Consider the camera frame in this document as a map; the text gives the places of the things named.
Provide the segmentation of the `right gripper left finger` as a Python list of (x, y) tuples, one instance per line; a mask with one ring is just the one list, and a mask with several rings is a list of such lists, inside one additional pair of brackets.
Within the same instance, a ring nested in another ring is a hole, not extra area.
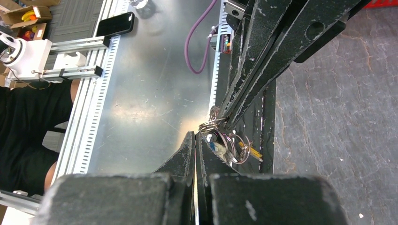
[(152, 173), (70, 174), (44, 195), (34, 225), (192, 225), (195, 134)]

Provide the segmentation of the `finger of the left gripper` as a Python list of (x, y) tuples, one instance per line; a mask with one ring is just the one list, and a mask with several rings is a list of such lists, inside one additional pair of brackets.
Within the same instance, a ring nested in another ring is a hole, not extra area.
[[(240, 22), (248, 1), (229, 1), (226, 5), (229, 16), (237, 18)], [(266, 55), (266, 63), (261, 70), (259, 81), (263, 86), (262, 90), (281, 75), (291, 63), (305, 61), (342, 32), (346, 22), (363, 7), (362, 0), (292, 0), (277, 39)], [(227, 119), (225, 127), (233, 128), (240, 118)]]
[(229, 75), (232, 80), (219, 118), (237, 120), (262, 90), (260, 73), (276, 41), (291, 0), (250, 0), (234, 38)]

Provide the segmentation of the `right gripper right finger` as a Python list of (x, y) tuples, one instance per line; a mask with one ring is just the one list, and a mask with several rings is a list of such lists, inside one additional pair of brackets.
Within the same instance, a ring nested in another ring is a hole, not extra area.
[(196, 135), (201, 225), (345, 225), (334, 188), (323, 178), (300, 174), (242, 174)]

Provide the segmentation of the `blue key tag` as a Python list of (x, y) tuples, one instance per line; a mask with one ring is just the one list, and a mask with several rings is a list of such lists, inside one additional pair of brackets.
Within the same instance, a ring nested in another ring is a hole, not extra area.
[(209, 143), (209, 146), (210, 146), (210, 148), (211, 148), (211, 150), (212, 151), (214, 151), (214, 152), (219, 152), (219, 143), (217, 143), (217, 142), (210, 142)]

